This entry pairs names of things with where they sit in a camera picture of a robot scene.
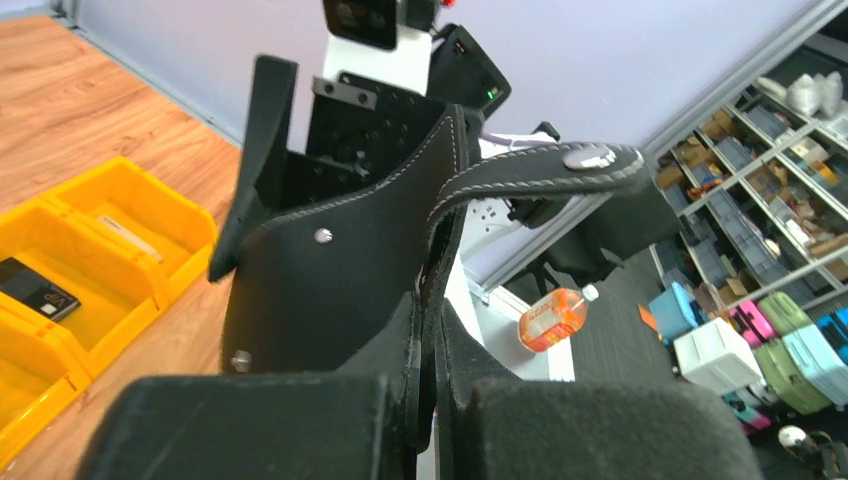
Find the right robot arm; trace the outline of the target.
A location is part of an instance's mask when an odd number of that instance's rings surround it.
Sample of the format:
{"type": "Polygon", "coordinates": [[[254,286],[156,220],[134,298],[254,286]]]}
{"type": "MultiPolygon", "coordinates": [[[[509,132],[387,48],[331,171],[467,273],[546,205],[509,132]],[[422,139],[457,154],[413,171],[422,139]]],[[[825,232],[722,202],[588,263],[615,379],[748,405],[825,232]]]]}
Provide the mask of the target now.
{"type": "MultiPolygon", "coordinates": [[[[447,104],[491,115],[509,96],[505,76],[463,27],[437,33],[428,85],[418,94],[349,70],[319,79],[305,153],[287,147],[297,64],[272,55],[254,63],[236,194],[212,255],[208,277],[237,264],[248,234],[278,213],[362,191],[408,159],[447,104]]],[[[605,279],[624,260],[681,228],[653,184],[619,194],[585,216],[541,254],[584,285],[605,279]]]]}

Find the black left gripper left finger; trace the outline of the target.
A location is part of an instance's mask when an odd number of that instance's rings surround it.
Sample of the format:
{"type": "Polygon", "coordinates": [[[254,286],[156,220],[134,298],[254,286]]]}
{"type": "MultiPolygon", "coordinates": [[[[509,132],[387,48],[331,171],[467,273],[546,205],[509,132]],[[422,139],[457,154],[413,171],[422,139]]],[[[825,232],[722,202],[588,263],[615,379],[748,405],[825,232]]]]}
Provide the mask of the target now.
{"type": "Polygon", "coordinates": [[[80,479],[412,479],[420,302],[333,372],[149,376],[107,410],[80,479]]]}

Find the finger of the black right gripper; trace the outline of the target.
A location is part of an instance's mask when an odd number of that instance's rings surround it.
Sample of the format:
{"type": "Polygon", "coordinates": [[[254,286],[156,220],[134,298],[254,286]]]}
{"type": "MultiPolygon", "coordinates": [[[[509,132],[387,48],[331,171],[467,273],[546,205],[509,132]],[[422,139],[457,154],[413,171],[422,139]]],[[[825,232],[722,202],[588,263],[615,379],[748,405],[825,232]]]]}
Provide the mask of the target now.
{"type": "Polygon", "coordinates": [[[236,189],[208,267],[212,283],[236,268],[246,238],[279,206],[297,71],[272,55],[255,59],[236,189]]]}
{"type": "Polygon", "coordinates": [[[681,222],[661,190],[642,190],[610,198],[543,254],[552,270],[578,285],[606,279],[649,246],[675,236],[681,222]]]}

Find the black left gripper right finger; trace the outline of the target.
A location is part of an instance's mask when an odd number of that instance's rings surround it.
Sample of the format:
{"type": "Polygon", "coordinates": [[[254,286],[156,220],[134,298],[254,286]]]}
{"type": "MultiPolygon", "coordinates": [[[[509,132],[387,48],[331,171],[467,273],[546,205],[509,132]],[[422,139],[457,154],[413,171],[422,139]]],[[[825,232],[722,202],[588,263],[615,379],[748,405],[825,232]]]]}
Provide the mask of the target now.
{"type": "Polygon", "coordinates": [[[442,479],[758,479],[730,409],[679,381],[529,381],[451,306],[433,330],[442,479]]]}

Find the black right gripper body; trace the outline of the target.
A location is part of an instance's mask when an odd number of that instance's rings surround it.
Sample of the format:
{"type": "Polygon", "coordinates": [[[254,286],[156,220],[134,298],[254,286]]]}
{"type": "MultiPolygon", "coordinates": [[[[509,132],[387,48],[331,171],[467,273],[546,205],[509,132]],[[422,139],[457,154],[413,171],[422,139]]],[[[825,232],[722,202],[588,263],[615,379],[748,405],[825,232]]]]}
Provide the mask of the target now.
{"type": "Polygon", "coordinates": [[[398,172],[434,198],[483,125],[476,109],[350,73],[316,77],[312,90],[306,150],[290,154],[284,169],[287,210],[377,186],[398,172]]]}

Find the black leather card holder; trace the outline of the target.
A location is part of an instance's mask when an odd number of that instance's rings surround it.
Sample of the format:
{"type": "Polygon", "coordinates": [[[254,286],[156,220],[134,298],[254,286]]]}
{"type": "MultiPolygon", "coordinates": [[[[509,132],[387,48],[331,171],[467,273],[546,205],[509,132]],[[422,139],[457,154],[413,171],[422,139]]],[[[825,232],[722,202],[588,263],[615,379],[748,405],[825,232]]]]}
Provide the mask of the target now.
{"type": "Polygon", "coordinates": [[[631,146],[553,143],[484,158],[481,130],[434,198],[398,172],[377,186],[259,225],[228,274],[222,372],[335,371],[412,294],[420,302],[414,427],[417,450],[424,449],[436,402],[433,330],[446,305],[467,205],[484,198],[627,192],[648,180],[643,155],[631,146]]]}

